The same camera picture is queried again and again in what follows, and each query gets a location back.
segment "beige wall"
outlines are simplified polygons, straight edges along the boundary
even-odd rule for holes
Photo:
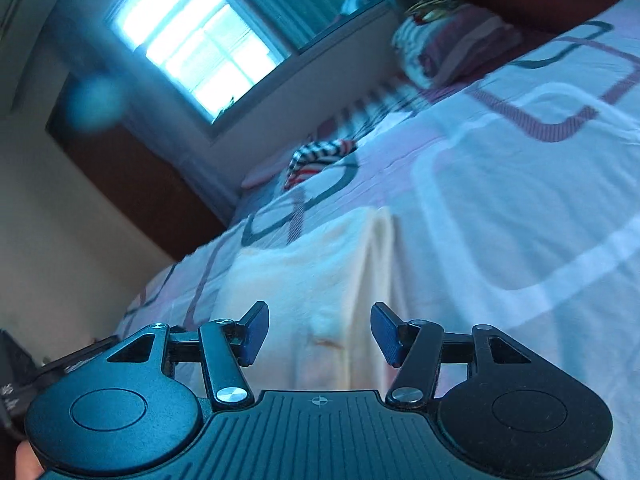
[[[17,106],[0,121],[0,326],[37,359],[109,335],[170,263],[46,134],[65,77],[37,46]]]

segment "window frame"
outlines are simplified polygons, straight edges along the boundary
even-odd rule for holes
[[[223,113],[214,117],[202,104],[200,104],[195,96],[193,96],[179,82],[174,82],[167,72],[162,70],[161,67],[156,65],[146,56],[146,48],[148,45],[152,43],[155,37],[164,29],[166,24],[170,22],[172,17],[174,17],[180,9],[184,7],[184,4],[188,3],[190,0],[180,0],[172,9],[172,12],[167,14],[167,16],[161,20],[149,37],[140,44],[139,47],[134,49],[124,41],[122,34],[117,30],[118,25],[116,24],[116,17],[126,5],[127,1],[128,0],[116,0],[110,6],[104,19],[109,32],[116,36],[114,39],[117,40],[120,46],[126,50],[130,56],[133,56],[135,62],[140,64],[140,70],[147,72],[158,82],[158,84],[162,85],[170,94],[181,101],[180,104],[183,105],[187,113],[191,117],[194,117],[198,123],[205,123],[208,126],[207,136],[211,140],[218,138],[227,130],[235,126],[243,117],[245,117],[245,115],[250,113],[263,100],[296,75],[306,65],[312,63],[318,57],[322,56],[322,54],[350,37],[361,28],[369,25],[369,23],[381,18],[388,12],[394,12],[394,8],[389,0],[375,0],[357,10],[357,12],[350,14],[345,20],[341,20],[340,22],[327,27],[311,42],[306,44],[304,47],[297,49],[288,40],[288,38],[284,37],[277,27],[270,23],[270,20],[264,16],[262,11],[258,9],[251,0],[239,0],[243,5],[248,7],[242,14],[248,14],[255,10],[258,15],[258,20],[264,23],[268,33],[274,34],[274,38],[270,38],[270,42],[275,44],[278,51],[287,51],[289,57],[286,57],[263,79],[254,84],[254,86],[242,95],[242,97],[240,97],[232,106],[224,110]]]

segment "folded white garment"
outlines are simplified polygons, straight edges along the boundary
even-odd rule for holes
[[[388,208],[362,207],[279,249],[242,249],[214,316],[239,319],[255,301],[270,310],[252,390],[385,390],[386,369],[369,326],[389,302],[393,224]]]

